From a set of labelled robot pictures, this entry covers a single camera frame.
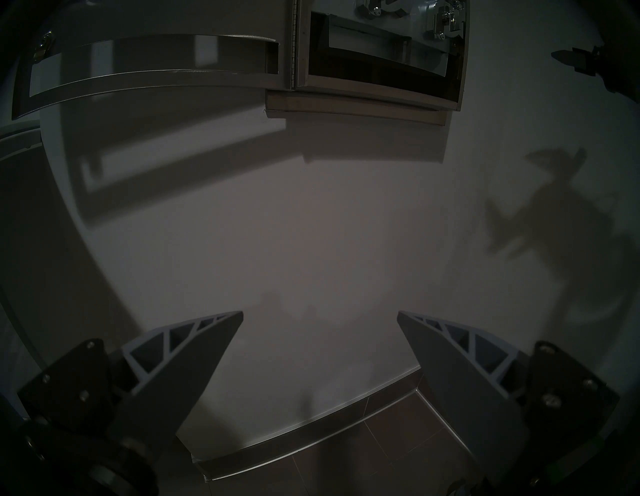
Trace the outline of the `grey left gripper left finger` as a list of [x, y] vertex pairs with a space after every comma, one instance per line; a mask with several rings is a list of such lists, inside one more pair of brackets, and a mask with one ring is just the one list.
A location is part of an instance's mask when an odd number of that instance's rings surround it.
[[154, 463], [243, 323], [241, 311], [148, 331], [108, 353], [89, 338], [18, 392], [16, 495], [158, 495]]

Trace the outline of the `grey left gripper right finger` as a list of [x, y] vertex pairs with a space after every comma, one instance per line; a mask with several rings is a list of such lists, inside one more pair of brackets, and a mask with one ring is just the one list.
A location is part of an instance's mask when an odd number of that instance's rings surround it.
[[399, 311], [438, 413], [478, 464], [486, 495], [569, 494], [597, 457], [620, 396], [547, 340], [530, 353], [482, 329]]

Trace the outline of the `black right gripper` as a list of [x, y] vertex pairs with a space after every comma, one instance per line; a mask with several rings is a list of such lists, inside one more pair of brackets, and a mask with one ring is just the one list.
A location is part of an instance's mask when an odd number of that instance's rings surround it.
[[639, 67], [631, 56], [607, 45], [595, 45], [593, 52], [575, 47], [557, 50], [551, 56], [575, 72], [598, 76], [608, 92], [639, 103]]

